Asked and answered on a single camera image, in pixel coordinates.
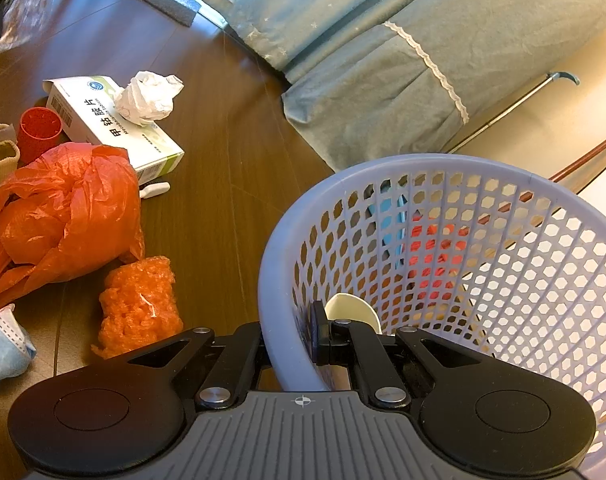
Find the clear crushed plastic bottle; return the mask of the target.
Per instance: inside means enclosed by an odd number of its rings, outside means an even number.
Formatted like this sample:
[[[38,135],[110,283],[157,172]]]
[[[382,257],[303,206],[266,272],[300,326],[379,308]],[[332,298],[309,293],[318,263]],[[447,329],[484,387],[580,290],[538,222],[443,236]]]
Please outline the clear crushed plastic bottle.
[[[0,0],[0,53],[36,39],[48,25],[54,0]]]

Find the lavender perforated plastic basket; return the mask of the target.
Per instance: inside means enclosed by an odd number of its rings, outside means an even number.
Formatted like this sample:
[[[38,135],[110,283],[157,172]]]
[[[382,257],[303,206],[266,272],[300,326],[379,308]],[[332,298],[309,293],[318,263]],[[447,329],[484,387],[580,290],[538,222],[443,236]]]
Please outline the lavender perforated plastic basket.
[[[287,390],[323,391],[309,309],[345,292],[382,331],[414,326],[575,388],[606,479],[606,217],[562,186],[478,157],[364,162],[301,196],[271,233],[259,312]]]

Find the red plastic cup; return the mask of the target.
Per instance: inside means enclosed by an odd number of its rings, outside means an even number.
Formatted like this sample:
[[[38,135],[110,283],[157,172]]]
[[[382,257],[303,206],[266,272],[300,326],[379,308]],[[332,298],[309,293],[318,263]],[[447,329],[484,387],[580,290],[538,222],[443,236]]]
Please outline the red plastic cup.
[[[29,164],[59,143],[62,120],[54,110],[36,106],[26,110],[18,123],[21,162]]]

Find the beige sock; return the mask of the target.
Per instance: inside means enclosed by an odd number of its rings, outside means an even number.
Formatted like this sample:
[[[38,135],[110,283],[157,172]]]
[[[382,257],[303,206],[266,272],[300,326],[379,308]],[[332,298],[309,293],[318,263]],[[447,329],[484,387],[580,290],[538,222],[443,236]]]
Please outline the beige sock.
[[[18,168],[20,156],[14,127],[0,124],[0,183]]]

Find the white paper ball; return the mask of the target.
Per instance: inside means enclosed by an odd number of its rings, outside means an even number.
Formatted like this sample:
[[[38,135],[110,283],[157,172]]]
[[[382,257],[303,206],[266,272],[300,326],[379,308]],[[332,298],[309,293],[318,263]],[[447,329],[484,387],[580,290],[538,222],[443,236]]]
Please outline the white paper ball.
[[[146,127],[173,112],[174,99],[183,89],[183,81],[175,75],[140,70],[114,98],[114,104],[128,122]]]

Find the orange plastic bag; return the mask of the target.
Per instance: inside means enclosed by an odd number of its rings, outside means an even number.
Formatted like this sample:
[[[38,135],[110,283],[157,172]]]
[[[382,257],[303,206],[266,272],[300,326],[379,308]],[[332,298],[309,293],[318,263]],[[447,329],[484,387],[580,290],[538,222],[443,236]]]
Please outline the orange plastic bag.
[[[0,308],[143,255],[139,185],[123,148],[63,143],[0,183]]]

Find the white cup inside basket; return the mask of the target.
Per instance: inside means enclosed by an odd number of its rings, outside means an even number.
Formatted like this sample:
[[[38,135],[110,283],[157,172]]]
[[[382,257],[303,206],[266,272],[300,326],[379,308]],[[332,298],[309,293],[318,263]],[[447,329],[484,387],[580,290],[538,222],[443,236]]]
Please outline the white cup inside basket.
[[[330,321],[350,320],[368,324],[376,334],[381,335],[381,324],[378,314],[373,307],[365,300],[347,294],[338,292],[333,295],[325,305],[327,319]]]

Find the orange bubble wrap piece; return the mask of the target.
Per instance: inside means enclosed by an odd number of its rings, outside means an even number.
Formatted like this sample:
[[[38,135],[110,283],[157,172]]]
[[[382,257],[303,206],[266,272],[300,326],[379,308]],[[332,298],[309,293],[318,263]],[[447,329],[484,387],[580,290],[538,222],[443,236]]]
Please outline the orange bubble wrap piece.
[[[137,350],[184,330],[174,295],[171,260],[154,256],[111,271],[100,294],[103,320],[99,344],[91,351],[102,359]]]

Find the white green medicine box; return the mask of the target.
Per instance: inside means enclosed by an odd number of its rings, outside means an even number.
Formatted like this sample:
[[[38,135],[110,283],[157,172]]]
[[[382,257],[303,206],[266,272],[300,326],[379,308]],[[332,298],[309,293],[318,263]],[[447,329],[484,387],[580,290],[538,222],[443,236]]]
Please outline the white green medicine box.
[[[70,141],[124,148],[141,184],[169,174],[184,157],[158,125],[137,126],[118,114],[113,96],[120,86],[108,76],[45,79],[42,88]]]

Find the small white capsule object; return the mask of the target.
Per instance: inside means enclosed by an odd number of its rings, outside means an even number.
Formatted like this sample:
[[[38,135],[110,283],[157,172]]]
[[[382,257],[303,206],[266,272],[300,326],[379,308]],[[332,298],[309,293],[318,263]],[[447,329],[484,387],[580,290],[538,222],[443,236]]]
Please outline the small white capsule object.
[[[147,200],[155,196],[163,195],[171,189],[169,182],[150,183],[139,190],[139,197],[142,200]]]

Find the blue white face mask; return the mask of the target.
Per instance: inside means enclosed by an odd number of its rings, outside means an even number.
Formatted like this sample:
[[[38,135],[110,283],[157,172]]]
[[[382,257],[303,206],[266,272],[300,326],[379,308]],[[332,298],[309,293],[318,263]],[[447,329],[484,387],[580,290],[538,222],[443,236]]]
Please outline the blue white face mask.
[[[24,374],[37,354],[30,335],[14,317],[14,308],[7,304],[0,309],[0,380]]]

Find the reddish brown curved rod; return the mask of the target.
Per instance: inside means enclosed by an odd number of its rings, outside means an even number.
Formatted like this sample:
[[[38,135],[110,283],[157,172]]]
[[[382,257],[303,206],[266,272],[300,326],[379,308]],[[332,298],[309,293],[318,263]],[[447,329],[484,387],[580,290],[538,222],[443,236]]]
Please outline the reddish brown curved rod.
[[[550,181],[559,183],[562,180],[565,180],[565,178],[568,178],[570,174],[573,174],[574,172],[576,172],[576,170],[579,170],[580,168],[591,162],[595,157],[602,154],[604,151],[606,151],[606,140],[603,140],[602,143],[596,145],[596,147],[592,148],[591,151],[588,151],[586,154],[576,159],[570,165],[565,166],[564,169],[558,171],[557,174],[551,176]]]

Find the teal blue bed quilt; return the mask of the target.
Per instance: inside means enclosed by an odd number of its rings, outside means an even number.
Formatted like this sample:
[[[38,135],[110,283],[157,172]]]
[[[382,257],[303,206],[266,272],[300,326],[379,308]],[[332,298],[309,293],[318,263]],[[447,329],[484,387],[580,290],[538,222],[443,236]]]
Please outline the teal blue bed quilt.
[[[334,170],[442,150],[606,28],[606,0],[201,0],[289,81]]]

